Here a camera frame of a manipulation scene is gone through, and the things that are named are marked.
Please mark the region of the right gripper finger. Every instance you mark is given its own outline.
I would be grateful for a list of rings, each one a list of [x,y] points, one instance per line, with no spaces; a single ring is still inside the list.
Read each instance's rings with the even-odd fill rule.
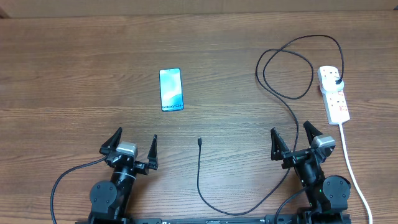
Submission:
[[[308,143],[310,145],[320,145],[320,136],[323,135],[321,131],[319,131],[310,121],[306,121],[303,124],[305,129]]]
[[[276,128],[271,129],[271,160],[279,161],[284,158],[284,155],[289,153],[290,149],[282,139]]]

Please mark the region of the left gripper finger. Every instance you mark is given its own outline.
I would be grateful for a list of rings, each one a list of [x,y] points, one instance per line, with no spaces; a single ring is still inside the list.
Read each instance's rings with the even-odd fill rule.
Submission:
[[[147,155],[148,158],[148,167],[152,170],[157,170],[159,163],[157,157],[157,135],[155,134],[152,140],[152,144],[149,149],[149,153]]]
[[[122,131],[122,127],[119,127],[117,131],[105,143],[101,145],[99,153],[104,156],[108,156],[111,152],[115,151],[117,146],[119,145]]]

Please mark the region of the blue Samsung Galaxy smartphone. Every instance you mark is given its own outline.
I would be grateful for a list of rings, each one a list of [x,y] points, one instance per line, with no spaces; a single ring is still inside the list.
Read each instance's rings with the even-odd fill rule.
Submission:
[[[184,109],[182,73],[179,68],[159,71],[161,110],[180,111]]]

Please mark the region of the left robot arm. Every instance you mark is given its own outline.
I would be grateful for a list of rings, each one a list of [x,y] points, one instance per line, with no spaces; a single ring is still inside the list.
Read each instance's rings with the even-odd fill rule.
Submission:
[[[91,212],[89,223],[134,223],[126,211],[136,175],[148,175],[158,169],[157,136],[147,155],[148,161],[137,160],[137,145],[121,140],[122,128],[101,145],[99,153],[113,169],[110,180],[97,182],[90,191]]]

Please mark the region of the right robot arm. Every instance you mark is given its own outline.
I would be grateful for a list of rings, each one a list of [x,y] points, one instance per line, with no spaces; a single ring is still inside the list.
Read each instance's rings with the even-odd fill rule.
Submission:
[[[282,161],[283,169],[293,168],[302,184],[302,190],[290,196],[277,209],[272,223],[350,223],[348,209],[351,183],[340,175],[325,177],[321,164],[332,154],[335,140],[323,134],[309,121],[304,122],[309,147],[290,151],[277,132],[271,129],[271,159]],[[297,209],[293,215],[281,215],[284,206],[298,195],[305,193],[309,206]]]

